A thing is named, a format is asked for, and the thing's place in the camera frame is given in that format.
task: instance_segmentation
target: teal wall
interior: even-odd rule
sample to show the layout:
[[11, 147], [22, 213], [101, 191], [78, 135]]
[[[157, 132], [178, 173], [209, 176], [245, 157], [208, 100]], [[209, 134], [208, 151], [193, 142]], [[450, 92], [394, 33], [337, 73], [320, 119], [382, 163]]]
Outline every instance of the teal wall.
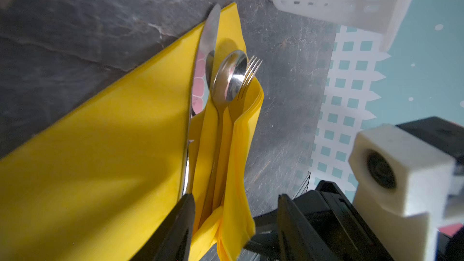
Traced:
[[362, 129], [429, 116], [464, 125], [464, 0], [413, 0], [388, 53], [371, 84], [381, 98], [366, 105], [377, 118]]

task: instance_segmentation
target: fork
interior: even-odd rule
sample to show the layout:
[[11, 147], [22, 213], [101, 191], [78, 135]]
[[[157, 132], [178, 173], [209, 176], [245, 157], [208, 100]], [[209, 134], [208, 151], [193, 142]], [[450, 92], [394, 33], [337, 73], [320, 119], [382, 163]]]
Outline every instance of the fork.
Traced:
[[[263, 63], [262, 60], [258, 59], [256, 56], [252, 56], [250, 60], [248, 61], [246, 65], [246, 71], [245, 71], [245, 76], [244, 80], [242, 82], [242, 85], [240, 86], [240, 90], [235, 96], [235, 98], [230, 102], [229, 104], [229, 114], [231, 116], [232, 120], [232, 125], [234, 124], [235, 120], [237, 120], [238, 117], [240, 117], [243, 113], [243, 106], [245, 104], [245, 95], [247, 94], [248, 87], [250, 86], [250, 83], [252, 82], [253, 78], [255, 77], [256, 72], [258, 71], [259, 67]], [[230, 149], [230, 141], [232, 140], [232, 131], [230, 131], [229, 141], [228, 145], [225, 145], [225, 147]], [[221, 154], [225, 153], [226, 155], [229, 155], [229, 150], [226, 149], [221, 149]], [[217, 172], [216, 175], [216, 184], [214, 189], [214, 195], [213, 195], [213, 207], [216, 208], [218, 207], [221, 203], [224, 203], [224, 195], [225, 195], [225, 183], [227, 179], [227, 170], [222, 170]]]
[[240, 115], [243, 113], [243, 106], [245, 104], [244, 96], [247, 94], [248, 87], [255, 77], [256, 72], [263, 63], [263, 60], [258, 59], [256, 56], [252, 56], [250, 61], [247, 64], [245, 79], [243, 80], [242, 85], [240, 86], [239, 93], [236, 95], [235, 99], [229, 104], [229, 114], [231, 115], [232, 123], [237, 120]]

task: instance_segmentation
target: folded napkin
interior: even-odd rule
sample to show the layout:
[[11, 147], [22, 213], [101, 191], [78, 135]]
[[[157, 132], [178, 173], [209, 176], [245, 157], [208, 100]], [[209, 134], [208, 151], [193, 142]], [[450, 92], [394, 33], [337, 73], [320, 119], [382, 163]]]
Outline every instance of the folded napkin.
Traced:
[[[202, 24], [0, 160], [0, 260], [126, 261], [142, 247], [177, 202], [201, 31]], [[245, 50], [235, 3], [221, 13], [214, 70], [232, 49]], [[233, 260], [254, 234], [243, 176], [262, 100], [254, 80], [243, 115], [225, 121], [224, 201], [195, 223], [192, 260], [216, 241], [222, 260]], [[200, 120], [197, 217], [215, 149], [210, 100]]]

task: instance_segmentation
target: knife blade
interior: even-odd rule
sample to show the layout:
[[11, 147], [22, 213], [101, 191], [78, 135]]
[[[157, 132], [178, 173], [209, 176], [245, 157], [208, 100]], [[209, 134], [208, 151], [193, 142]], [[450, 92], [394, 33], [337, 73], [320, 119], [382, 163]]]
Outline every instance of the knife blade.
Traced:
[[201, 32], [200, 43], [195, 59], [195, 67], [192, 79], [192, 91], [190, 97], [190, 115], [187, 126], [187, 140], [184, 150], [182, 163], [182, 178], [179, 199], [187, 193], [192, 193], [193, 188], [193, 171], [189, 171], [189, 139], [190, 120], [196, 114], [201, 113], [208, 101], [209, 87], [211, 85], [212, 63], [214, 60], [214, 51], [216, 49], [216, 39], [219, 29], [219, 18], [221, 15], [221, 6], [216, 4], [205, 21], [203, 31]]

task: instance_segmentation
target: pink object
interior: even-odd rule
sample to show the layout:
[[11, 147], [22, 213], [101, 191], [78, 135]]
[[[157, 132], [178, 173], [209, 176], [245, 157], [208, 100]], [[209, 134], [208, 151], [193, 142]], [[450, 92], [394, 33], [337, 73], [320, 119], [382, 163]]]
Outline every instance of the pink object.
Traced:
[[198, 52], [198, 58], [195, 67], [195, 78], [202, 78], [205, 74], [205, 67], [206, 67], [206, 56], [202, 52]]
[[462, 224], [454, 224], [446, 227], [441, 227], [438, 230], [448, 236], [453, 236], [456, 234], [461, 228], [463, 227]]
[[206, 55], [198, 52], [195, 62], [194, 85], [192, 87], [192, 109], [195, 114], [200, 113], [205, 108], [208, 95], [205, 94], [206, 85]]
[[192, 92], [197, 97], [203, 97], [205, 93], [205, 81], [202, 78], [194, 78], [194, 87]]
[[203, 99], [197, 96], [192, 96], [192, 108], [195, 114], [203, 110]]

